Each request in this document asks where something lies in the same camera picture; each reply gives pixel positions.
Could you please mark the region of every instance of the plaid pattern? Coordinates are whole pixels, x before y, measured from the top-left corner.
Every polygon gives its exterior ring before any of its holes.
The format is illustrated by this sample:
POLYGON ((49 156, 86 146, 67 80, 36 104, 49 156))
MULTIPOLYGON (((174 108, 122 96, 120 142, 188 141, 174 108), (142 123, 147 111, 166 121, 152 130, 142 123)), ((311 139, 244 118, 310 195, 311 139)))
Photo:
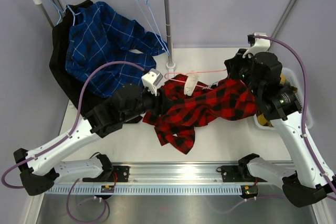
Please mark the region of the plaid pattern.
MULTIPOLYGON (((175 79, 185 81, 187 76, 179 74, 175 79)), ((186 98, 184 84, 169 80, 161 89, 175 105, 161 117, 147 112, 143 121, 155 126, 161 145, 170 143, 187 154, 195 143, 194 127, 206 126, 218 117, 236 121, 257 112, 255 98, 242 82, 224 79, 212 88, 196 87, 191 98, 186 98)))
MULTIPOLYGON (((156 68, 152 56, 164 53, 154 33, 145 32, 135 20, 116 13, 105 2, 78 8, 77 25, 70 28, 66 71, 85 82, 99 66, 111 61, 130 61, 144 69, 156 68), (142 54, 129 52, 137 49, 142 54)), ((129 65, 112 65, 99 71, 88 89, 103 98, 110 97, 124 84, 142 85, 143 73, 129 65)))

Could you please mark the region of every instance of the blue plaid shirt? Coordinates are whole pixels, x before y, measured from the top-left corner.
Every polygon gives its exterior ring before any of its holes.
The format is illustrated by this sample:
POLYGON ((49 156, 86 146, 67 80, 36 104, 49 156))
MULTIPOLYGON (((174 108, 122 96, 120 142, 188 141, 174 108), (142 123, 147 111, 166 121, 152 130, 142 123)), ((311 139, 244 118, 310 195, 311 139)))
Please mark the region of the blue plaid shirt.
MULTIPOLYGON (((154 33, 145 32, 135 20, 116 13, 105 2, 89 8, 78 8, 77 25, 70 28, 66 71, 85 82, 104 63, 124 60, 144 69, 156 68, 153 56, 164 53, 154 33), (129 52, 137 49, 142 54, 129 52)), ((103 98, 127 83, 142 85, 143 73, 129 65, 111 65, 99 71, 89 82, 88 89, 103 98)))

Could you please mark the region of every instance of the white basket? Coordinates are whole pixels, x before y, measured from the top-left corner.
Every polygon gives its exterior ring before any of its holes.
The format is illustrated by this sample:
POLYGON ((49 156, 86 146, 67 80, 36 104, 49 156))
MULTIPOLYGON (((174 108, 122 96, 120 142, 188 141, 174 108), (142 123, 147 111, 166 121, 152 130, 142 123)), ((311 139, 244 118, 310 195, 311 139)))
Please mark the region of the white basket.
MULTIPOLYGON (((299 81, 298 78, 295 76, 294 72, 292 70, 290 70, 289 68, 283 68, 282 69, 282 74, 285 76, 285 78, 289 81, 289 83, 298 88, 298 92, 295 94, 296 98, 298 99, 298 101, 300 102, 301 106, 303 106, 303 93, 302 93, 302 89, 299 86, 299 81)), ((268 126, 262 126, 259 124, 258 119, 257 119, 257 115, 253 116, 254 122, 256 124, 256 126, 262 130, 275 130, 275 128, 273 127, 268 127, 268 126)), ((307 116, 306 116, 306 125, 307 128, 312 128, 313 127, 313 120, 311 118, 311 114, 309 109, 307 108, 307 116)))

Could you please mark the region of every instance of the black garment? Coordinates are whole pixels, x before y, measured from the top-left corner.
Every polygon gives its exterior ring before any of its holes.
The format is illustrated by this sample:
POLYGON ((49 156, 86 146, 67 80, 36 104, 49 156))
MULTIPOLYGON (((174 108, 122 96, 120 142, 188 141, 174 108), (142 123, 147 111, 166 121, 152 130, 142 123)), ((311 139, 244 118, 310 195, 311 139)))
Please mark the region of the black garment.
MULTIPOLYGON (((70 6, 76 13, 78 7, 88 8, 93 4, 92 1, 86 0, 83 3, 75 6, 70 6)), ((54 27, 52 31, 53 53, 51 55, 49 68, 57 83, 63 89, 64 93, 70 101, 78 108, 79 94, 83 87, 83 83, 75 77, 68 74, 65 70, 65 61, 69 46, 69 30, 72 26, 73 15, 67 10, 63 21, 54 27)), ((102 103, 105 99, 101 98, 90 91, 86 90, 83 96, 81 115, 84 116, 87 112, 93 109, 97 104, 102 103)))

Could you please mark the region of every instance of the gray floor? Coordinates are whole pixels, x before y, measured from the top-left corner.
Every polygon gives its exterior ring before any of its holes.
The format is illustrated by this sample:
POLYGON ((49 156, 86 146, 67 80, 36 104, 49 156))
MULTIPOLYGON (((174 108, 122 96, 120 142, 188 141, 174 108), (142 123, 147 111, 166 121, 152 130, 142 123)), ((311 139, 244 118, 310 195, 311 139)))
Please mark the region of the gray floor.
MULTIPOLYGON (((275 187, 261 185, 261 195, 281 194, 275 187)), ((89 196, 72 196, 72 214, 82 220, 97 218, 103 204, 88 201, 89 196)), ((117 224, 218 224, 218 223, 317 223, 311 207, 296 208, 286 199, 271 198, 245 202, 232 212, 223 213, 242 201, 239 196, 112 196, 109 211, 100 223, 117 224)), ((66 196, 46 195, 38 224, 76 223, 66 214, 66 196)))

